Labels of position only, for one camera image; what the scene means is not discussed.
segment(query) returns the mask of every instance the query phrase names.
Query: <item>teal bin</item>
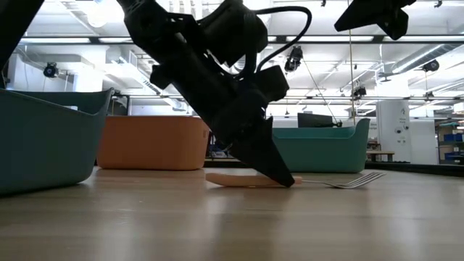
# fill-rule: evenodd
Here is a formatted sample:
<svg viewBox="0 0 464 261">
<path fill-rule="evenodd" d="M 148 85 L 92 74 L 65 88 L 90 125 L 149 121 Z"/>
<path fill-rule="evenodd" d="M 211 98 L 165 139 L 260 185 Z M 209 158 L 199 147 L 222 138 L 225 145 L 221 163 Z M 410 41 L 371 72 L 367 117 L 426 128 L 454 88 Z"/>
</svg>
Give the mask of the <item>teal bin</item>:
<svg viewBox="0 0 464 261">
<path fill-rule="evenodd" d="M 273 140 L 292 172 L 358 173 L 364 169 L 369 121 L 344 128 L 274 128 Z"/>
<path fill-rule="evenodd" d="M 0 90 L 0 195 L 87 179 L 111 95 Z"/>
</svg>

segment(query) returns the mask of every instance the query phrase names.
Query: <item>fork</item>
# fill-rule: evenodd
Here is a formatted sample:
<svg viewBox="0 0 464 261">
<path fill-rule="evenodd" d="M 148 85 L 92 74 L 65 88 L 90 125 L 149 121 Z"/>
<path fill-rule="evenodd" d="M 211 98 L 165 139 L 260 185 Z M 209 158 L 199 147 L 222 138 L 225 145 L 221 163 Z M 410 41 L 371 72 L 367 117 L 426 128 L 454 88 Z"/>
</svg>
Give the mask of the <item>fork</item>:
<svg viewBox="0 0 464 261">
<path fill-rule="evenodd" d="M 337 184 L 334 184 L 334 183 L 329 183 L 329 182 L 325 182 L 325 181 L 305 181 L 303 180 L 302 182 L 303 183 L 316 183 L 316 184 L 324 184 L 324 185 L 327 185 L 327 186 L 330 186 L 332 188 L 335 188 L 335 189 L 355 189 L 355 188 L 359 188 L 361 186 L 364 186 L 365 184 L 368 184 L 378 178 L 381 178 L 385 175 L 385 173 L 380 173 L 380 172 L 372 172 L 372 173 L 369 173 L 367 175 L 364 175 L 360 178 L 357 178 L 349 183 L 337 183 Z"/>
<path fill-rule="evenodd" d="M 304 181 L 302 177 L 293 177 L 295 184 L 305 183 L 318 183 L 325 184 L 332 188 L 337 189 L 355 189 L 361 186 L 364 186 L 371 181 L 376 180 L 377 178 L 382 177 L 385 173 L 373 172 L 367 175 L 364 175 L 360 178 L 357 178 L 349 183 L 345 184 L 332 184 L 324 181 Z M 280 186 L 277 182 L 271 180 L 266 176 L 261 175 L 227 175 L 219 173 L 207 173 L 206 180 L 221 186 L 228 187 L 270 187 L 270 186 Z"/>
</svg>

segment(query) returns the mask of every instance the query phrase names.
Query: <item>wooden table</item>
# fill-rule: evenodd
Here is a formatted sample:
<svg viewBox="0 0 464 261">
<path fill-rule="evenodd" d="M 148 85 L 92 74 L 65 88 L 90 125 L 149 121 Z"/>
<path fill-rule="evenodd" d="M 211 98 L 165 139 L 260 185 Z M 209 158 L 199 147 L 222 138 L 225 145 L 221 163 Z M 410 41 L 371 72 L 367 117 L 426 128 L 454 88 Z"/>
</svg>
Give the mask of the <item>wooden table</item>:
<svg viewBox="0 0 464 261">
<path fill-rule="evenodd" d="M 464 179 L 221 188 L 204 181 L 209 171 L 254 173 L 100 170 L 79 186 L 0 199 L 0 260 L 463 260 Z"/>
<path fill-rule="evenodd" d="M 367 155 L 370 155 L 370 160 L 372 162 L 376 162 L 377 161 L 377 156 L 378 155 L 386 155 L 387 156 L 387 160 L 388 162 L 393 162 L 393 155 L 394 155 L 394 152 L 386 152 L 386 151 L 367 151 L 366 152 Z"/>
</svg>

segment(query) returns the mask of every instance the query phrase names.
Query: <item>plastic bin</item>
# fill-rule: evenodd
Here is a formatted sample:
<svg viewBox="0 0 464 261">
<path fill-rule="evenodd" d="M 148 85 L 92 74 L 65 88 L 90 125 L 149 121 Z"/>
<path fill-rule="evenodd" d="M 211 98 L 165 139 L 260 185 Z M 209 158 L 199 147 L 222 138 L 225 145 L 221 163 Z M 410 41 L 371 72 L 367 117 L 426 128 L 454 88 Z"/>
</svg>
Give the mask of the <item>plastic bin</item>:
<svg viewBox="0 0 464 261">
<path fill-rule="evenodd" d="M 273 140 L 292 172 L 358 173 L 364 170 L 369 119 L 344 128 L 274 128 Z"/>
<path fill-rule="evenodd" d="M 111 116 L 96 161 L 106 169 L 196 170 L 209 131 L 197 117 Z"/>
<path fill-rule="evenodd" d="M 111 94 L 0 90 L 0 195 L 87 179 Z"/>
</svg>

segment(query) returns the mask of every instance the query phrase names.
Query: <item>security camera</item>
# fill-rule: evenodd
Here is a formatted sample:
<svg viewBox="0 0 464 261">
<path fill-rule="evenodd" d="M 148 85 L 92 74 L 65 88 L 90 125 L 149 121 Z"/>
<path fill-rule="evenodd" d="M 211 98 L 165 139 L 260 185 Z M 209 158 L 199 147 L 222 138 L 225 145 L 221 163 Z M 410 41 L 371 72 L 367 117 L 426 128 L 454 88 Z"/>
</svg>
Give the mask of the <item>security camera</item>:
<svg viewBox="0 0 464 261">
<path fill-rule="evenodd" d="M 59 71 L 56 62 L 47 62 L 45 69 L 43 69 L 43 75 L 47 78 L 58 77 Z"/>
<path fill-rule="evenodd" d="M 364 86 L 360 86 L 355 89 L 353 96 L 365 96 L 368 92 L 365 90 Z"/>
<path fill-rule="evenodd" d="M 297 70 L 298 66 L 301 65 L 301 60 L 303 59 L 303 51 L 301 46 L 295 46 L 290 55 L 287 56 L 287 61 L 283 67 L 286 72 L 292 73 Z"/>
<path fill-rule="evenodd" d="M 435 72 L 439 68 L 440 68 L 440 64 L 436 60 L 433 60 L 433 61 L 430 61 L 424 64 L 421 69 L 427 73 L 427 72 Z"/>
</svg>

